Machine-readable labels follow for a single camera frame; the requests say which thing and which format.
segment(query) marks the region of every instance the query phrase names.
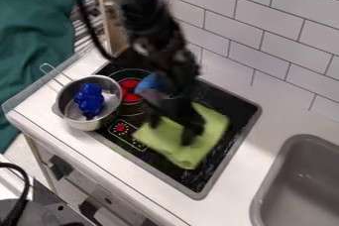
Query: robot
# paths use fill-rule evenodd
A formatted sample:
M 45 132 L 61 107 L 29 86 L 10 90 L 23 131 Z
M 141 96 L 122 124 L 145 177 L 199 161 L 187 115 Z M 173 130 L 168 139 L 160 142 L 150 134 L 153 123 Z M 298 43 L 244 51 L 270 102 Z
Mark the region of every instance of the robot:
M 94 44 L 112 60 L 95 37 L 81 0 L 77 1 Z M 204 120 L 191 105 L 199 65 L 186 47 L 178 22 L 163 0 L 113 1 L 119 7 L 130 47 L 143 55 L 157 78 L 157 89 L 143 94 L 151 109 L 152 128 L 157 128 L 162 116 L 166 116 L 183 127 L 181 143 L 190 145 L 204 131 Z

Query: blue object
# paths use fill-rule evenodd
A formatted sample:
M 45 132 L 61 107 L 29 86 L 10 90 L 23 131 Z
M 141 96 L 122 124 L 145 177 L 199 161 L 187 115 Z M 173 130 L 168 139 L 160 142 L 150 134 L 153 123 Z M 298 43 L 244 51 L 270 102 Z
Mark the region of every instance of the blue object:
M 136 94 L 142 94 L 147 89 L 158 89 L 161 86 L 162 83 L 159 75 L 156 73 L 151 73 L 138 83 L 138 86 L 135 88 L 134 92 Z
M 74 96 L 74 102 L 78 104 L 80 111 L 87 118 L 93 118 L 100 114 L 104 97 L 102 88 L 96 84 L 85 83 Z

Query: stainless steel pot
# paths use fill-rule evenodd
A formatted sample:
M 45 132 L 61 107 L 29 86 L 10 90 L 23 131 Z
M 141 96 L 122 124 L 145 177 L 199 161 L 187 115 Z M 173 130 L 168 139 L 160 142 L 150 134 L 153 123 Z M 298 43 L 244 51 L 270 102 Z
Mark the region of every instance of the stainless steel pot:
M 44 66 L 53 68 L 71 80 L 70 83 L 63 85 L 53 77 L 53 79 L 62 86 L 62 90 L 58 93 L 56 98 L 57 114 L 62 117 L 70 127 L 82 131 L 94 131 L 100 129 L 111 120 L 114 111 L 118 108 L 122 99 L 122 89 L 118 82 L 103 75 L 90 75 L 81 79 L 72 80 L 47 63 L 42 64 L 40 67 L 40 70 L 44 73 L 47 73 L 44 70 Z M 99 85 L 102 88 L 102 95 L 105 99 L 100 114 L 90 120 L 82 115 L 78 105 L 74 102 L 74 96 L 85 83 Z

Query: green fabric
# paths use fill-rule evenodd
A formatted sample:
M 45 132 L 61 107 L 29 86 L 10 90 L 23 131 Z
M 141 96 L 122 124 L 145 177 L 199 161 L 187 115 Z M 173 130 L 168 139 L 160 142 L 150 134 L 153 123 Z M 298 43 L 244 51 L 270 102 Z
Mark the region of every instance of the green fabric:
M 73 5 L 74 0 L 0 0 L 0 104 L 40 78 L 40 64 L 56 66 L 73 54 Z M 18 132 L 1 110 L 1 153 Z
M 193 107 L 204 118 L 206 124 L 204 133 L 196 137 L 190 146 L 183 147 L 180 144 L 182 126 L 165 117 L 156 129 L 151 128 L 148 123 L 144 124 L 134 134 L 134 138 L 180 168 L 194 170 L 219 142 L 230 121 L 220 113 L 200 104 L 194 103 Z

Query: toy stove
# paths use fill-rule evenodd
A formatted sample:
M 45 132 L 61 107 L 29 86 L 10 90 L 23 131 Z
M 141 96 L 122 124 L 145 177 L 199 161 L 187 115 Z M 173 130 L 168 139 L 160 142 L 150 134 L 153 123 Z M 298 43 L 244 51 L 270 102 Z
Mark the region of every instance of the toy stove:
M 231 126 L 197 169 L 181 169 L 132 137 L 148 120 L 148 106 L 142 98 L 134 94 L 134 88 L 150 73 L 150 69 L 142 63 L 142 57 L 131 50 L 119 56 L 118 60 L 123 63 L 109 63 L 97 74 L 109 76 L 119 82 L 123 90 L 122 104 L 112 121 L 94 132 L 93 136 L 191 198 L 204 198 L 259 118 L 260 108 L 199 81 L 194 92 L 194 101 L 228 116 Z

